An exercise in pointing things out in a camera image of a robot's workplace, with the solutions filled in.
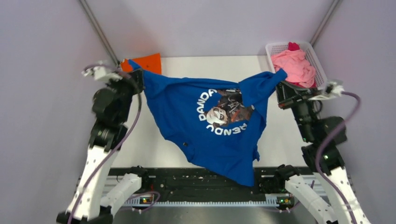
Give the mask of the blue printed t-shirt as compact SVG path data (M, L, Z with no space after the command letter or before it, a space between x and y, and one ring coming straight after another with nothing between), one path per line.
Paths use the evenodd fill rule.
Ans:
M238 83L165 77L145 70L144 94L161 135L188 162L252 187L253 161L267 125L268 101L286 78L282 70Z

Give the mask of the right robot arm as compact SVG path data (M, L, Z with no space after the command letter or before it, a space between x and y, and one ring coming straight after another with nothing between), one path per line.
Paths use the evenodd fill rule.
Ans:
M304 183L302 175L291 165L275 170L274 187L279 192L292 194L314 217L318 224L367 224L363 211L348 178L345 162L338 145L347 141L346 125L358 112L361 98L344 90L341 82L329 81L319 88L301 88L282 81L276 87L278 105L291 109L303 141L303 159L320 182L327 200ZM349 96L356 103L346 118L332 116L319 118L314 103Z

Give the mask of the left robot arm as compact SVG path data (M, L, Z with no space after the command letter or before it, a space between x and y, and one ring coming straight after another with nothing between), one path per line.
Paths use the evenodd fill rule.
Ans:
M110 224L134 192L144 193L149 189L150 181L140 168L103 195L113 161L132 132L125 122L133 96L140 97L144 89L143 73L143 69L124 72L98 65L83 72L85 76L105 82L106 86L96 91L92 98L96 121L88 142L85 167L71 203L57 215L58 224Z

